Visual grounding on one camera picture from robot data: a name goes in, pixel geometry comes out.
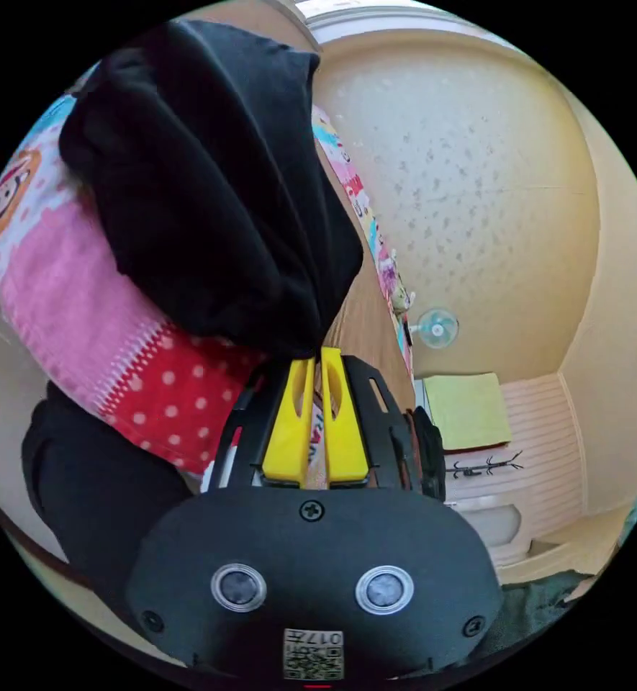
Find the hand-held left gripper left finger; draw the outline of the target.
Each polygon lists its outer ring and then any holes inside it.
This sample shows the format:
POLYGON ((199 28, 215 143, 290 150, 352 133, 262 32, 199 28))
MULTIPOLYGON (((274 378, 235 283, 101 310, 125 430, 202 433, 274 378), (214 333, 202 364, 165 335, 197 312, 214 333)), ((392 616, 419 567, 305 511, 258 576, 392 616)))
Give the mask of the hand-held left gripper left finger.
POLYGON ((279 404, 261 464, 263 482, 306 481, 314 383, 314 358, 289 364, 281 380, 279 404))

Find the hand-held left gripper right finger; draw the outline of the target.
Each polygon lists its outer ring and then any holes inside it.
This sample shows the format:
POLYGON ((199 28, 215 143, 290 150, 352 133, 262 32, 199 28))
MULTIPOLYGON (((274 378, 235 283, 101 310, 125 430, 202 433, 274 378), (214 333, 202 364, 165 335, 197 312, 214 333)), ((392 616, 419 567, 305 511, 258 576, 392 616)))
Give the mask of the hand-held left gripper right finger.
POLYGON ((327 482, 365 484, 369 463, 340 349, 320 354, 327 482))

